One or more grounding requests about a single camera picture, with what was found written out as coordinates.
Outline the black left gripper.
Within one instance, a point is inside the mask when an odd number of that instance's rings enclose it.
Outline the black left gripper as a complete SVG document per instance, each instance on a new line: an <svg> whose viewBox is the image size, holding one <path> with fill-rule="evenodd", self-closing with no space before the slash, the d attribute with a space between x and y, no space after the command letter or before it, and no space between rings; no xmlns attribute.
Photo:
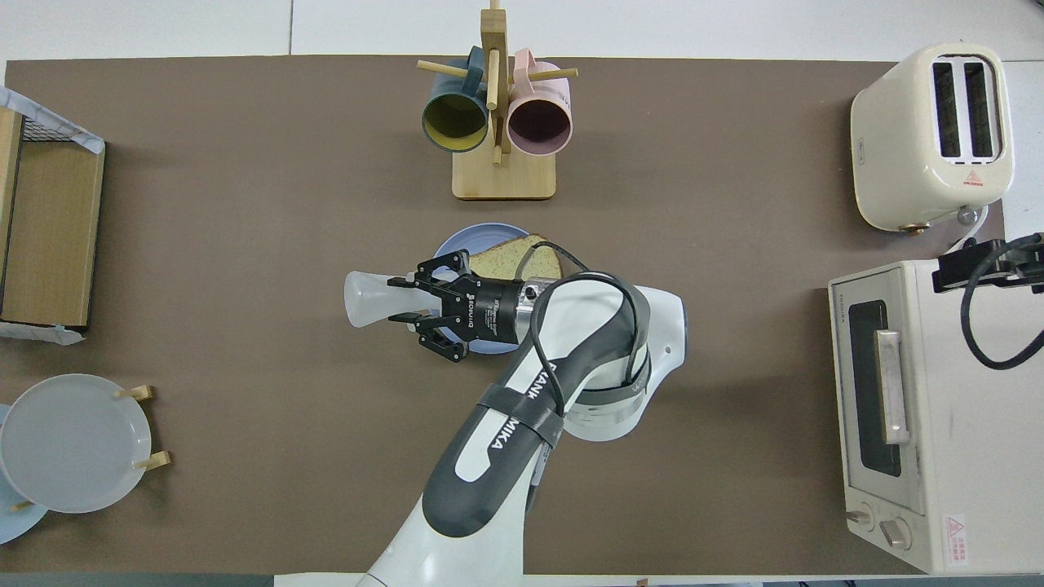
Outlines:
<svg viewBox="0 0 1044 587"><path fill-rule="evenodd" d="M524 282L472 279L467 250L454 250L419 263L410 277L392 277L387 285L396 289L420 289L438 298L456 298L456 319L420 312L389 316L392 322L413 328L421 346L451 363L460 363L467 357L466 342L511 345L520 342L517 320ZM450 339L441 331L455 321L456 335L466 342Z"/></svg>

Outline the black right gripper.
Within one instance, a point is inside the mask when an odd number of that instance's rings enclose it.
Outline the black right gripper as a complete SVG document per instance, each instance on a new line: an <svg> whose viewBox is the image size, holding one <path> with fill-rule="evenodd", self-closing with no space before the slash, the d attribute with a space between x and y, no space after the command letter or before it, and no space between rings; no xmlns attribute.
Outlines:
<svg viewBox="0 0 1044 587"><path fill-rule="evenodd" d="M1015 271L1014 286L1043 286L1043 235L1029 235L1011 241L1011 261L1006 256L1006 241L981 241L954 250L939 257L939 271L933 272L932 281L936 294L965 289L971 282L974 271L989 255L1002 251L997 259L984 264L976 287L996 285L1007 281Z"/></svg>

